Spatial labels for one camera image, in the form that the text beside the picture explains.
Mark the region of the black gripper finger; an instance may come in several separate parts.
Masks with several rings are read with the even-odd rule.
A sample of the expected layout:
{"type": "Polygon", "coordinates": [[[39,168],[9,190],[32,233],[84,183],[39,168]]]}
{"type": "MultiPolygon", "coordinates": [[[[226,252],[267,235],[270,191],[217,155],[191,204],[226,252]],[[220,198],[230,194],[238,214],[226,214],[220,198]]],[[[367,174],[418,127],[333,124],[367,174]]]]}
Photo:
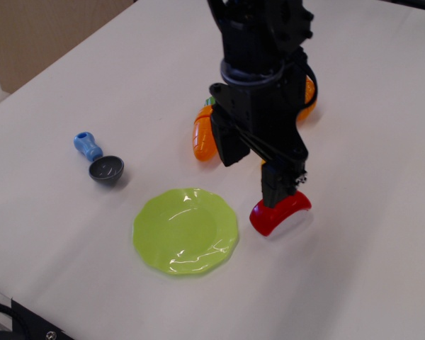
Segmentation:
{"type": "Polygon", "coordinates": [[[231,166],[246,157],[250,148],[222,107],[213,106],[212,109],[210,121],[217,151],[224,166],[231,166]]]}
{"type": "Polygon", "coordinates": [[[307,172],[304,167],[294,169],[265,161],[261,166],[263,204],[267,208],[276,207],[282,200],[295,195],[299,185],[306,180],[307,172]]]}

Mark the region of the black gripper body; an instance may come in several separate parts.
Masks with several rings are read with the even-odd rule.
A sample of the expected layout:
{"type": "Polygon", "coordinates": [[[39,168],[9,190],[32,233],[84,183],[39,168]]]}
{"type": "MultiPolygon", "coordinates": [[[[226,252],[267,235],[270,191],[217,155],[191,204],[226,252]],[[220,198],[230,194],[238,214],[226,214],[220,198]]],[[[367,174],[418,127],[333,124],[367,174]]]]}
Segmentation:
{"type": "Polygon", "coordinates": [[[306,77],[315,78],[307,55],[297,49],[287,59],[278,77],[267,84],[250,86],[231,81],[210,86],[215,99],[238,129],[242,141],[267,162],[300,169],[308,158],[296,126],[305,107],[306,77]]]}

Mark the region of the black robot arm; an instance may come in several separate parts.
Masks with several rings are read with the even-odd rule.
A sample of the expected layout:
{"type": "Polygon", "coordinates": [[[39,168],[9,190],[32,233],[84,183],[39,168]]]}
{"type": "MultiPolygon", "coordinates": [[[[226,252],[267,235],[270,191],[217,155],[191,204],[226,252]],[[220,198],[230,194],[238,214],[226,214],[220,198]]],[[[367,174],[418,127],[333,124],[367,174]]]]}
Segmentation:
{"type": "Polygon", "coordinates": [[[313,104],[315,75],[302,43],[314,18],[301,1],[210,1],[222,36],[222,83],[213,84],[211,124],[225,166],[250,152],[263,159],[263,204],[273,208],[305,180],[307,148],[296,121],[313,104]]]}

